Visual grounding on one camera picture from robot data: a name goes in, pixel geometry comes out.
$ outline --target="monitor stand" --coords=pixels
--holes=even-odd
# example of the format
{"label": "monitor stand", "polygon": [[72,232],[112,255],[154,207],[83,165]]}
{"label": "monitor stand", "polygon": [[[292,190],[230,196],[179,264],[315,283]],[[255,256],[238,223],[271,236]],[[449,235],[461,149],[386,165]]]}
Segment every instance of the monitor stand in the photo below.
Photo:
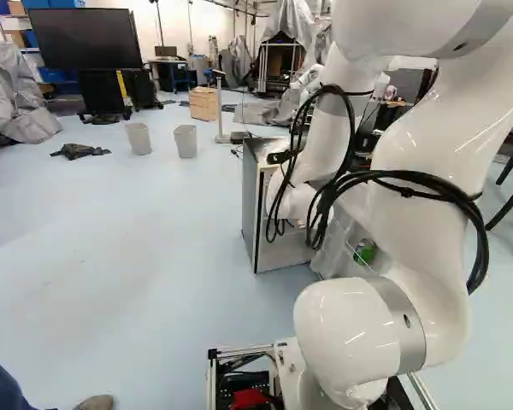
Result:
{"label": "monitor stand", "polygon": [[119,116],[129,120],[132,107],[123,102],[115,70],[79,71],[79,82],[85,110],[78,113],[84,124],[106,125],[119,121]]}

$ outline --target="stainless steel box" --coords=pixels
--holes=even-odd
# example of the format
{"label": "stainless steel box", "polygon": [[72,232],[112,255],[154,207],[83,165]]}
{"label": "stainless steel box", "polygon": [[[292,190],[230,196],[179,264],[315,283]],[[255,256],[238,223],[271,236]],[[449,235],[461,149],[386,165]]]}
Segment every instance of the stainless steel box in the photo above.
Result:
{"label": "stainless steel box", "polygon": [[285,224],[285,234],[273,243],[266,239],[265,198],[268,183],[278,165],[269,165],[268,154],[288,147],[284,139],[246,138],[243,144],[242,234],[254,273],[311,261],[315,251],[305,243],[306,230],[297,221]]}

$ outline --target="green object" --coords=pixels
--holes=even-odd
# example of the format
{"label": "green object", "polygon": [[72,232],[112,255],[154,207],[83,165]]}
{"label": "green object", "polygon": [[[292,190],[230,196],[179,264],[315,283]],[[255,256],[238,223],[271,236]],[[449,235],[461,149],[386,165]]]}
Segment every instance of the green object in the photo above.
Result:
{"label": "green object", "polygon": [[377,246],[368,239],[363,239],[356,247],[356,253],[353,260],[360,266],[364,267],[373,263],[376,256]]}

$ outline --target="epoxy floor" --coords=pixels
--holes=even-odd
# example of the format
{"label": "epoxy floor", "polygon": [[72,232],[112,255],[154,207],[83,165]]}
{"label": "epoxy floor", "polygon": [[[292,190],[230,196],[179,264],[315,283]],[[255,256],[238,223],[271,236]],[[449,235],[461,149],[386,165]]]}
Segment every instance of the epoxy floor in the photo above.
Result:
{"label": "epoxy floor", "polygon": [[[223,103],[241,98],[225,92]],[[243,130],[232,117],[224,114],[226,131]],[[35,407],[68,410],[110,393],[119,410],[204,408],[207,349],[292,335],[293,303],[315,280],[305,266],[251,273],[241,161],[212,142],[215,122],[176,104],[132,121],[149,126],[152,155],[131,155],[123,123],[77,117],[61,118],[64,131],[45,143],[0,152],[0,361]],[[198,126],[195,160],[176,154],[181,124]],[[49,157],[65,143],[112,154]],[[492,166],[480,203],[487,218],[513,191],[513,173],[494,185],[500,170]],[[513,407],[513,213],[490,241],[468,350],[423,373],[443,409]],[[469,263],[473,246],[470,233]]]}

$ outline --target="black monitor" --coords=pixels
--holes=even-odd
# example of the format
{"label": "black monitor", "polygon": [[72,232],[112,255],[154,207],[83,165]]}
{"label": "black monitor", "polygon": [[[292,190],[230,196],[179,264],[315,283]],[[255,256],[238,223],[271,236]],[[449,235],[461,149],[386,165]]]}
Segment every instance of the black monitor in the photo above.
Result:
{"label": "black monitor", "polygon": [[47,68],[141,68],[139,42],[128,9],[29,9]]}

